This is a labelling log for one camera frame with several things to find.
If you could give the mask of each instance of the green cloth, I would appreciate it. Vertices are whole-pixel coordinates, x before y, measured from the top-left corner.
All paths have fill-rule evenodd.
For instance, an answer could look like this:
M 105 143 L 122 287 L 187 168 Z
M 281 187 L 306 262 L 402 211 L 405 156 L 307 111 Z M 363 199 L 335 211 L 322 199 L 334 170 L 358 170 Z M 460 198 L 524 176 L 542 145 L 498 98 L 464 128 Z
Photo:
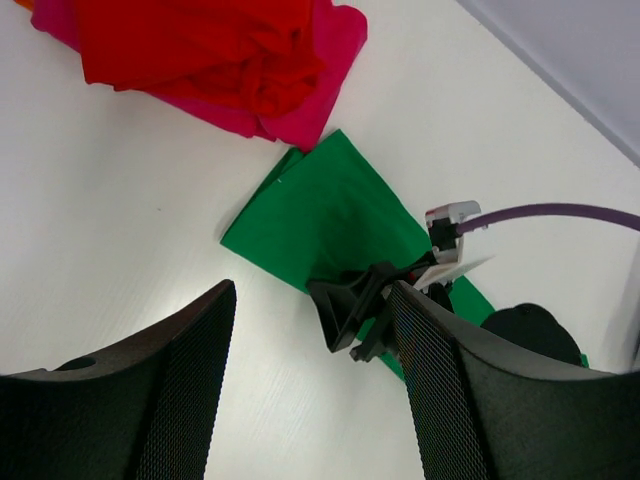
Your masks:
M 312 278 L 338 281 L 344 270 L 385 260 L 405 267 L 431 248 L 425 230 L 340 130 L 307 155 L 289 150 L 221 243 L 303 292 Z M 466 278 L 454 283 L 451 300 L 476 325 L 494 311 Z M 382 360 L 403 378 L 398 362 Z

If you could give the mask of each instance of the folded green cloth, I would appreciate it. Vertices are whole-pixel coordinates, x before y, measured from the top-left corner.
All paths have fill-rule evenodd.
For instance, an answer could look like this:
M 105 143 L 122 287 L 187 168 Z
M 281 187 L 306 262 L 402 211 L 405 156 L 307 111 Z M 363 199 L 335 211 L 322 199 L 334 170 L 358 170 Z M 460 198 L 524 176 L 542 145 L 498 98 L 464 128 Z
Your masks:
M 338 281 L 344 270 L 382 261 L 404 267 L 431 248 L 425 230 L 339 130 L 307 155 L 289 150 L 221 243 L 303 292 L 312 278 Z M 494 311 L 466 278 L 456 280 L 451 300 L 476 325 Z M 403 377 L 391 356 L 382 360 Z

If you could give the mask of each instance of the wire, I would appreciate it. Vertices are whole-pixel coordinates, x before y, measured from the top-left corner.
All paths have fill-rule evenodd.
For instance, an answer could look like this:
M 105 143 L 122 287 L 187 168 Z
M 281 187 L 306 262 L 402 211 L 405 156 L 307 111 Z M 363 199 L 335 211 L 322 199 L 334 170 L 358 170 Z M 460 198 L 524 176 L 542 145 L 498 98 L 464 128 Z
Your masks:
M 631 213 L 621 212 L 612 208 L 581 205 L 576 203 L 537 203 L 506 208 L 497 212 L 480 215 L 466 222 L 458 224 L 458 235 L 472 232 L 478 228 L 487 227 L 494 223 L 513 220 L 516 218 L 556 215 L 563 217 L 581 217 L 615 223 L 623 227 L 640 232 L 640 217 Z

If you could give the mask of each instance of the red fabric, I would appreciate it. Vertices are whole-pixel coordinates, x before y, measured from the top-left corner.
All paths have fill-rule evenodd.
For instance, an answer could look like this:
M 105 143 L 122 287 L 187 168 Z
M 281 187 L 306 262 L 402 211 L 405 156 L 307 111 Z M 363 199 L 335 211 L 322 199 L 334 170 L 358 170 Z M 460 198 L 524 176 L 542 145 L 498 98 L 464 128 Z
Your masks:
M 324 68 L 311 0 L 75 0 L 87 83 L 280 116 Z
M 36 0 L 31 22 L 36 29 L 80 51 L 73 2 Z M 154 96 L 230 132 L 272 141 L 279 138 L 301 150 L 312 150 L 322 135 L 340 87 L 367 39 L 367 21 L 354 8 L 336 7 L 331 0 L 316 0 L 312 22 L 314 49 L 326 69 L 318 75 L 316 90 L 299 108 L 282 117 L 260 117 L 246 110 L 221 107 L 200 99 Z

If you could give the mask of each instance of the black round object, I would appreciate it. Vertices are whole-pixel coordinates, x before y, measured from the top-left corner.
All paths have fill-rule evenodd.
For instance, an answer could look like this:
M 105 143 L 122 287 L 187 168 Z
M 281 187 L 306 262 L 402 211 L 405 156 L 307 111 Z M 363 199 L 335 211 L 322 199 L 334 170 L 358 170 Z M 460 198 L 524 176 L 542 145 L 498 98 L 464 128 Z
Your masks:
M 498 310 L 489 315 L 482 328 L 545 357 L 582 366 L 578 344 L 540 305 L 523 303 Z

